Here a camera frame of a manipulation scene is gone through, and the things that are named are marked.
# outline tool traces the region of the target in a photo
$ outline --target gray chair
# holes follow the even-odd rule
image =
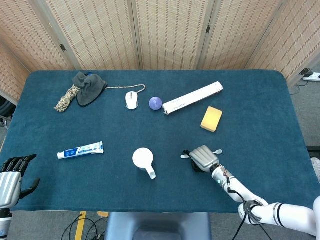
[[[210,215],[112,212],[105,240],[211,240]]]

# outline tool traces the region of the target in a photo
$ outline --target gray cloth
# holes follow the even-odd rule
[[[78,72],[72,81],[76,87],[80,88],[76,100],[81,107],[86,107],[94,102],[107,86],[107,82],[97,74],[86,76],[82,72]]]

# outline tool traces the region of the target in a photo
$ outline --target purple ball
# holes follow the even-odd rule
[[[159,110],[162,107],[162,100],[159,97],[154,96],[149,101],[149,107],[155,111]]]

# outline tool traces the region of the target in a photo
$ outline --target power strip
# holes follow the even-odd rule
[[[208,86],[200,88],[196,91],[190,92],[184,96],[168,101],[162,105],[164,113],[169,115],[179,109],[194,104],[202,99],[210,97],[211,95],[221,92],[224,88],[221,83],[216,81]]]
[[[309,77],[303,77],[303,80],[305,80],[305,81],[313,81],[313,82],[320,82],[320,72],[314,72]]]

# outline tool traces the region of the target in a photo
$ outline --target cable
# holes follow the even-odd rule
[[[144,84],[137,84],[133,86],[108,86],[105,89],[131,89],[131,88],[136,88],[136,87],[143,87],[141,90],[137,91],[136,93],[141,93],[146,89],[146,85]]]
[[[229,178],[229,176],[228,176],[228,174],[227,174],[227,170],[226,170],[226,168],[225,168],[224,166],[223,166],[223,168],[224,168],[224,173],[225,173],[225,175],[226,175],[226,183],[227,183],[227,186],[228,186],[228,187],[227,187],[228,193],[239,195],[239,197],[240,197],[241,200],[243,201],[243,207],[245,207],[245,206],[246,206],[246,201],[245,201],[244,197],[243,197],[239,192],[231,189],[231,186],[230,186],[230,178]],[[247,213],[244,214],[243,220],[242,220],[242,222],[240,223],[240,225],[239,225],[239,227],[238,227],[238,229],[237,229],[234,237],[232,238],[232,240],[235,240],[235,238],[237,237],[238,233],[240,232],[240,229],[242,228],[242,226],[244,225],[244,223],[245,223],[245,221],[246,221],[246,217],[247,217]],[[262,228],[262,230],[265,232],[265,234],[268,236],[268,238],[269,238],[270,240],[272,240],[272,238],[269,236],[269,234],[266,232],[266,230],[262,227],[262,225],[259,224],[259,226]]]
[[[77,216],[76,219],[75,219],[71,224],[69,224],[69,226],[64,230],[64,232],[63,232],[63,234],[62,234],[61,240],[63,240],[64,235],[65,235],[66,231],[68,230],[68,228],[70,228],[70,231],[69,231],[69,240],[71,240],[71,229],[72,229],[73,225],[74,225],[76,222],[79,222],[79,221],[81,221],[81,220],[88,220],[88,221],[90,221],[90,222],[93,223],[93,226],[94,226],[95,232],[96,232],[96,235],[95,235],[94,239],[97,239],[97,237],[98,237],[98,228],[97,228],[97,225],[95,224],[95,222],[92,221],[90,218],[81,218],[81,219],[79,219],[81,216],[82,216],[82,214],[80,214],[79,216]]]
[[[72,223],[69,224],[69,226],[66,227],[66,229],[64,230],[64,232],[63,232],[63,234],[62,234],[61,240],[63,240],[64,235],[65,235],[66,231],[68,230],[68,228],[69,228],[70,226],[72,226],[73,224],[75,224],[75,222],[78,220],[78,218],[80,218],[82,215],[83,215],[83,214],[81,213],[79,216],[77,216],[77,217],[75,218],[75,220],[74,220]]]
[[[238,230],[236,231],[236,233],[235,233],[234,237],[232,238],[232,240],[236,239],[238,233],[240,232],[240,229],[242,228],[243,224],[245,223],[246,217],[247,217],[247,214],[245,213],[244,214],[244,218],[243,218],[242,222],[240,223],[240,225],[238,227]]]
[[[99,222],[99,221],[101,221],[101,220],[105,221],[104,219],[105,219],[105,217],[102,217],[102,218],[98,219],[97,221],[95,221],[94,224],[96,225],[97,222]],[[84,240],[87,240],[88,235],[89,235],[89,233],[90,233],[90,230],[91,230],[93,227],[94,227],[94,225],[92,224],[92,226],[89,228],[89,230],[88,230],[88,232],[87,232]]]
[[[260,228],[262,228],[262,230],[264,231],[264,233],[268,236],[268,238],[270,239],[270,240],[272,240],[272,238],[269,236],[269,234],[266,232],[266,230],[261,226],[261,225],[259,225],[260,226]]]
[[[309,81],[305,81],[306,82],[306,84],[305,85],[299,85],[299,84],[297,84],[299,87],[305,87],[305,86],[307,86],[308,85],[308,83],[309,83]]]
[[[295,84],[294,86],[297,86],[298,90],[295,93],[290,93],[290,95],[296,95],[296,94],[300,93],[300,86],[298,84]]]
[[[307,86],[308,83],[309,83],[309,81],[305,81],[305,82],[306,82],[305,85],[300,85],[300,84],[296,83],[294,86],[297,86],[298,89],[297,89],[297,91],[296,91],[295,93],[290,93],[290,95],[296,95],[296,94],[300,93],[300,87],[305,87],[305,86]]]

